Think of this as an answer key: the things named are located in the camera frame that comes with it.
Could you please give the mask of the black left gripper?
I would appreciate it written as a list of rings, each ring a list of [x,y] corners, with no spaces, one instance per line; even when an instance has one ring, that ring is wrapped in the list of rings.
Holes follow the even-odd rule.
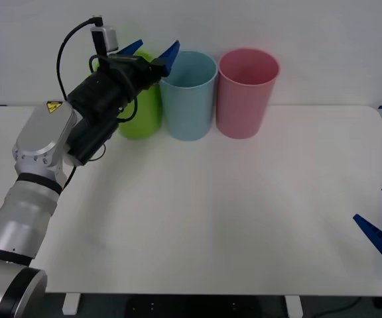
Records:
[[[170,75],[180,42],[176,40],[152,62],[133,56],[142,45],[143,41],[137,40],[119,50],[117,55],[98,56],[99,95],[138,95]]]

